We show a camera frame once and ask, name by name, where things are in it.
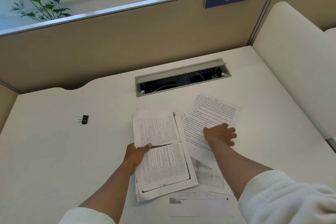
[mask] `white desk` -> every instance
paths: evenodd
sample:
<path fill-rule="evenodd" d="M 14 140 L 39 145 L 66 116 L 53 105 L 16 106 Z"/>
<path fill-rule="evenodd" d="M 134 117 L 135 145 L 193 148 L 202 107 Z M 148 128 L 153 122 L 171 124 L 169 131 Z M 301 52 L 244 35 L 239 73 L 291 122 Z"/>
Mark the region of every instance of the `white desk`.
<path fill-rule="evenodd" d="M 232 77 L 135 97 L 135 76 L 216 58 L 227 62 Z M 136 108 L 186 110 L 199 92 L 242 108 L 239 153 L 297 181 L 336 189 L 336 154 L 253 48 L 244 47 L 97 79 L 77 90 L 19 95 L 0 135 L 0 223 L 57 223 L 122 162 Z M 83 114 L 86 125 L 76 120 Z M 131 177 L 121 223 L 245 222 L 240 213 L 170 217 L 168 198 L 138 203 Z"/>

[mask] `black binder clip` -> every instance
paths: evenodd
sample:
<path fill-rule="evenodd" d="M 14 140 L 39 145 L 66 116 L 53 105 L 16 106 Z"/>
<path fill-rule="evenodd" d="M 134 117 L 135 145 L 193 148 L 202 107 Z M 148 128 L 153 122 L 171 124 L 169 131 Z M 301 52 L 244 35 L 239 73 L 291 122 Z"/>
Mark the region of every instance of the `black binder clip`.
<path fill-rule="evenodd" d="M 77 116 L 78 123 L 87 124 L 87 120 L 89 119 L 88 115 L 83 115 L 83 117 Z"/>

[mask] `sleeve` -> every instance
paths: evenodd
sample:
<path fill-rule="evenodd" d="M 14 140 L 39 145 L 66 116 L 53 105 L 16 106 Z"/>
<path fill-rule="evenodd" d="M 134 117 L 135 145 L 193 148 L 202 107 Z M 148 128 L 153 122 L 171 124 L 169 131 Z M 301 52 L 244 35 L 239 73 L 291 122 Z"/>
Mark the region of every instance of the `sleeve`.
<path fill-rule="evenodd" d="M 336 223 L 336 195 L 331 188 L 296 183 L 278 170 L 250 180 L 239 199 L 239 208 L 251 224 Z"/>
<path fill-rule="evenodd" d="M 59 224 L 115 224 L 115 222 L 104 213 L 76 207 L 67 211 Z"/>

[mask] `partition top rail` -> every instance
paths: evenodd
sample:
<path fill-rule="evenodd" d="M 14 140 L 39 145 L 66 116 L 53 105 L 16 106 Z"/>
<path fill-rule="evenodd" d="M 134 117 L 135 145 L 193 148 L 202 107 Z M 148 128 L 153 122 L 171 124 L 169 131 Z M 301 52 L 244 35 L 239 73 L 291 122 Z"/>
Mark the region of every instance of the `partition top rail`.
<path fill-rule="evenodd" d="M 6 35 L 17 34 L 17 33 L 25 32 L 25 31 L 35 30 L 39 28 L 55 26 L 58 24 L 79 21 L 79 20 L 84 20 L 84 19 L 108 15 L 108 14 L 114 14 L 114 13 L 118 13 L 122 11 L 138 9 L 138 8 L 142 8 L 146 6 L 158 5 L 158 4 L 172 2 L 172 1 L 177 1 L 177 0 L 147 0 L 147 1 L 141 1 L 141 2 L 132 3 L 128 5 L 121 5 L 121 6 L 116 6 L 113 8 L 98 10 L 98 11 L 94 11 L 91 13 L 78 14 L 78 15 L 74 15 L 71 17 L 60 18 L 60 19 L 45 21 L 45 22 L 39 22 L 39 23 L 31 24 L 31 25 L 2 30 L 0 31 L 0 37 L 6 36 Z"/>

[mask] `hand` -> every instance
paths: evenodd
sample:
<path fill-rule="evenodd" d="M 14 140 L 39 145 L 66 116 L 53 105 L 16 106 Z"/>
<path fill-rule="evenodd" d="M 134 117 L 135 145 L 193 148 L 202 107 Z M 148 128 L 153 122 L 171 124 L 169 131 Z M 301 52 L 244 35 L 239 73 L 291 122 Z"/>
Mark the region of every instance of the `hand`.
<path fill-rule="evenodd" d="M 228 128 L 228 124 L 223 123 L 221 125 L 212 127 L 212 128 L 204 128 L 204 138 L 210 144 L 214 140 L 220 140 L 226 143 L 228 146 L 234 146 L 235 143 L 231 141 L 233 138 L 237 137 L 235 133 L 235 128 Z"/>
<path fill-rule="evenodd" d="M 134 143 L 131 143 L 127 146 L 124 162 L 131 165 L 132 168 L 132 174 L 135 173 L 135 170 L 137 169 L 137 166 L 140 165 L 144 154 L 149 151 L 149 149 L 152 147 L 152 144 L 149 143 L 144 147 L 136 148 L 134 146 Z"/>

